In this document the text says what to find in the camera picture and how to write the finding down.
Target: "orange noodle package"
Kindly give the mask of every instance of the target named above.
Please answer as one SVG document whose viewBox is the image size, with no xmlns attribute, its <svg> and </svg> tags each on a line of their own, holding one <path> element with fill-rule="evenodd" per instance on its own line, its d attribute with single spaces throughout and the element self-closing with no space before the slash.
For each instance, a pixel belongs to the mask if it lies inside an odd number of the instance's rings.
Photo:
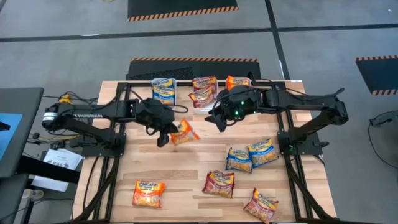
<svg viewBox="0 0 398 224">
<path fill-rule="evenodd" d="M 211 92 L 211 86 L 190 93 L 188 96 L 193 100 L 193 106 L 195 108 L 204 108 L 216 100 Z"/>
<path fill-rule="evenodd" d="M 253 190 L 253 196 L 250 202 L 243 208 L 251 215 L 259 218 L 268 224 L 278 207 L 278 201 L 272 201 L 265 198 L 256 188 Z"/>
<path fill-rule="evenodd" d="M 178 126 L 178 132 L 170 133 L 170 135 L 175 146 L 184 142 L 200 140 L 199 135 L 193 131 L 192 127 L 185 118 L 182 119 L 180 125 Z"/>
<path fill-rule="evenodd" d="M 232 88 L 234 88 L 237 85 L 251 86 L 250 78 L 235 78 L 232 76 L 228 76 L 226 78 L 226 89 L 228 91 L 230 91 Z"/>
<path fill-rule="evenodd" d="M 160 196 L 162 195 L 166 184 L 136 181 L 136 189 L 132 196 L 132 204 L 138 206 L 162 208 L 160 206 Z"/>
<path fill-rule="evenodd" d="M 220 171 L 207 173 L 205 187 L 202 192 L 232 198 L 235 185 L 235 174 L 223 174 Z"/>
<path fill-rule="evenodd" d="M 209 77 L 194 78 L 192 80 L 193 91 L 201 90 L 210 86 L 212 92 L 217 94 L 216 84 L 217 79 L 215 75 Z"/>
</svg>

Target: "concrete floor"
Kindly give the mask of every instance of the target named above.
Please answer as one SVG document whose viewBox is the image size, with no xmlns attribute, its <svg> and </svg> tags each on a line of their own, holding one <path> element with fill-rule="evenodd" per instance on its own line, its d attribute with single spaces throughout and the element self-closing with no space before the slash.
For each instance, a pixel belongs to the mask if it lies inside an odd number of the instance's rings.
<svg viewBox="0 0 398 224">
<path fill-rule="evenodd" d="M 344 26 L 398 23 L 397 0 L 271 0 L 278 27 Z M 8 0 L 0 12 L 0 38 L 48 35 L 112 34 L 170 30 L 270 27 L 263 0 L 238 0 L 239 11 L 127 22 L 127 1 Z M 326 172 L 342 220 L 396 223 L 397 171 L 383 164 L 368 141 L 368 119 L 395 110 L 395 96 L 372 96 L 356 68 L 355 57 L 396 55 L 398 29 L 280 33 L 291 79 L 303 80 L 309 94 L 345 87 L 349 122 L 319 132 Z M 263 78 L 281 79 L 272 33 L 215 34 L 130 39 L 0 43 L 0 88 L 42 86 L 45 95 L 67 90 L 86 98 L 98 95 L 103 80 L 123 80 L 133 57 L 258 58 Z M 32 131 L 41 128 L 44 98 Z M 372 129 L 376 149 L 398 164 L 396 125 Z M 28 145 L 36 155 L 47 146 Z M 75 185 L 58 197 L 73 198 Z M 70 202 L 43 202 L 31 223 L 64 222 Z"/>
</svg>

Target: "wooden tabletop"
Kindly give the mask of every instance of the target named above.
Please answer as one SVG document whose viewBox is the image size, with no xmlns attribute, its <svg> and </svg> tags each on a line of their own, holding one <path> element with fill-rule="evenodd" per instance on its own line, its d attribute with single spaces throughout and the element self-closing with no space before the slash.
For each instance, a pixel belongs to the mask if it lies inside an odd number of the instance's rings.
<svg viewBox="0 0 398 224">
<path fill-rule="evenodd" d="M 287 88 L 304 91 L 301 81 L 285 82 Z M 103 82 L 99 104 L 105 104 L 114 98 L 117 84 L 116 81 Z M 133 90 L 142 98 L 152 97 L 150 87 L 135 87 Z M 177 84 L 177 103 L 191 108 L 192 101 L 188 97 L 191 92 L 192 87 L 178 87 Z M 158 134 L 148 136 L 143 126 L 136 123 L 126 125 L 127 144 L 119 164 L 112 222 L 259 222 L 257 218 L 243 210 L 251 198 L 254 187 L 266 197 L 279 201 L 273 220 L 294 220 L 283 158 L 253 169 L 252 174 L 235 171 L 236 180 L 232 199 L 203 194 L 201 191 L 209 171 L 225 172 L 225 159 L 230 147 L 244 149 L 247 145 L 271 138 L 274 147 L 279 151 L 276 115 L 252 114 L 244 121 L 228 127 L 223 133 L 217 130 L 215 124 L 206 122 L 205 116 L 194 114 L 192 110 L 187 114 L 175 114 L 175 124 L 178 125 L 182 118 L 186 118 L 201 140 L 178 146 L 169 143 L 163 148 L 156 146 Z M 308 111 L 292 111 L 292 116 L 296 126 L 301 126 L 311 119 Z M 96 119 L 94 125 L 108 128 L 109 121 Z M 313 156 L 302 156 L 302 160 L 309 191 L 324 210 L 335 217 L 335 208 L 322 163 Z M 102 161 L 100 158 L 94 169 L 88 188 L 87 204 L 97 191 Z M 84 191 L 93 162 L 94 158 L 84 160 L 73 206 L 75 216 L 82 211 Z M 137 179 L 166 184 L 166 189 L 160 198 L 161 209 L 132 205 Z M 299 189 L 297 192 L 302 216 L 305 217 L 302 195 Z M 100 218 L 104 217 L 106 200 L 107 192 L 103 197 Z"/>
</svg>

